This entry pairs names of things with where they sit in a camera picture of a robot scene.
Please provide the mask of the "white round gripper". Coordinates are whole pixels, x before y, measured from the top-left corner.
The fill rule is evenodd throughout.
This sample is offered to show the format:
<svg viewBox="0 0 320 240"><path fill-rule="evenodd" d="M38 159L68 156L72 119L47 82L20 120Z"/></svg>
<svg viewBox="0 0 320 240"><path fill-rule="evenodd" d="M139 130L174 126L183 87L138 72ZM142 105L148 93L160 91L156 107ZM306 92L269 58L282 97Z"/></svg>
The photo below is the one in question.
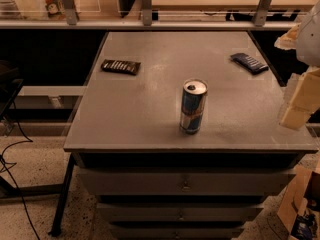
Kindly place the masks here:
<svg viewBox="0 0 320 240"><path fill-rule="evenodd" d="M297 59L309 66L320 66L320 1L309 13L285 34L274 46L295 50ZM279 124L289 129L300 129L320 108L320 68L309 67L301 75L292 73L284 91L279 111Z"/></svg>

